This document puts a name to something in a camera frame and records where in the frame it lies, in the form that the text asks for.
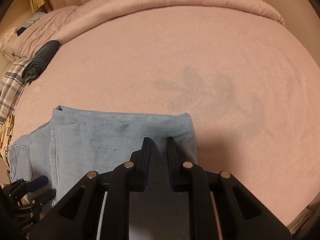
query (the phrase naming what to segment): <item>jeans back pocket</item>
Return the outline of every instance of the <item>jeans back pocket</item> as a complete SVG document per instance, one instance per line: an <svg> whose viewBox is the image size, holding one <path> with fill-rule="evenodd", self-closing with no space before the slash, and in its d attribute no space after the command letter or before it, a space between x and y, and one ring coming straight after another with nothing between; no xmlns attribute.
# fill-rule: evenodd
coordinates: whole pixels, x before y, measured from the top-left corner
<svg viewBox="0 0 320 240"><path fill-rule="evenodd" d="M10 178L11 181L24 179L31 181L33 170L31 166L29 148L13 145L10 147L9 153L10 161Z"/></svg>

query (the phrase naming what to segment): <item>metal screw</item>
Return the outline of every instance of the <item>metal screw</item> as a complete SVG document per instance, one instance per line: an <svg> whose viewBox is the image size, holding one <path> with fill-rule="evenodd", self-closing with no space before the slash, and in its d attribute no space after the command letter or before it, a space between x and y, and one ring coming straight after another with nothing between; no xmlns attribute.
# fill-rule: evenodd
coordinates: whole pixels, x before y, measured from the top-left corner
<svg viewBox="0 0 320 240"><path fill-rule="evenodd" d="M134 163L133 163L133 162L126 162L126 163L124 164L124 166L125 166L127 169L129 169L129 168L132 168L132 167L134 166Z"/></svg>
<svg viewBox="0 0 320 240"><path fill-rule="evenodd" d="M190 168L192 168L193 163L191 163L191 162L184 162L184 163L182 164L182 166L185 167L186 169L190 169Z"/></svg>
<svg viewBox="0 0 320 240"><path fill-rule="evenodd" d="M221 177L225 178L225 179L229 179L231 177L231 174L229 171L222 171L220 173Z"/></svg>
<svg viewBox="0 0 320 240"><path fill-rule="evenodd" d="M93 179L93 178L95 178L97 176L97 173L95 172L95 171L89 171L88 173L87 173L87 177L89 178L89 179Z"/></svg>

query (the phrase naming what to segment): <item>pink blanket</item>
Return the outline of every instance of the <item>pink blanket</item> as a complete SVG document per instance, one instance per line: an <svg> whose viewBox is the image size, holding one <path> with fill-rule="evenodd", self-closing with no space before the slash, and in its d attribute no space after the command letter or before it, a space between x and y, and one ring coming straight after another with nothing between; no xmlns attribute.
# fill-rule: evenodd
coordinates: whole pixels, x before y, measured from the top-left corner
<svg viewBox="0 0 320 240"><path fill-rule="evenodd" d="M261 0L151 1L70 9L73 20L43 39L64 44L25 88L13 140L47 122L57 105L188 112L199 164L231 171L290 223L320 191L318 66ZM30 29L22 35L32 37ZM21 53L40 46L30 44Z"/></svg>

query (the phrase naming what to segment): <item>rolled gray towel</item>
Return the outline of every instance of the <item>rolled gray towel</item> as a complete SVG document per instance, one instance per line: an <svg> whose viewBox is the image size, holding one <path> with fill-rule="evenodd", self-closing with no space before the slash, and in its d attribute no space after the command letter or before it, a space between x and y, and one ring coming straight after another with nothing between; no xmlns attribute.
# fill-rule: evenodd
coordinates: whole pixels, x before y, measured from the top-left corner
<svg viewBox="0 0 320 240"><path fill-rule="evenodd" d="M60 46L61 44L59 41L48 41L44 44L23 71L23 79L27 79L28 83L37 79L47 68Z"/></svg>

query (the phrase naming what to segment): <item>plaid pillowcase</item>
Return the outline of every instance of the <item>plaid pillowcase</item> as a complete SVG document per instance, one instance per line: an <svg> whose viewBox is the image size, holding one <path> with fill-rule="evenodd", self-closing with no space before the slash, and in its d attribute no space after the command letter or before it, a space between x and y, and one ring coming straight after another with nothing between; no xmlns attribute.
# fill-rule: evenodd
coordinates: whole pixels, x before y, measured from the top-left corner
<svg viewBox="0 0 320 240"><path fill-rule="evenodd" d="M22 78L22 73L28 63L29 58L21 58L12 63L11 67L1 81L0 91L0 124L4 124L10 114L14 113L20 96L27 84Z"/></svg>

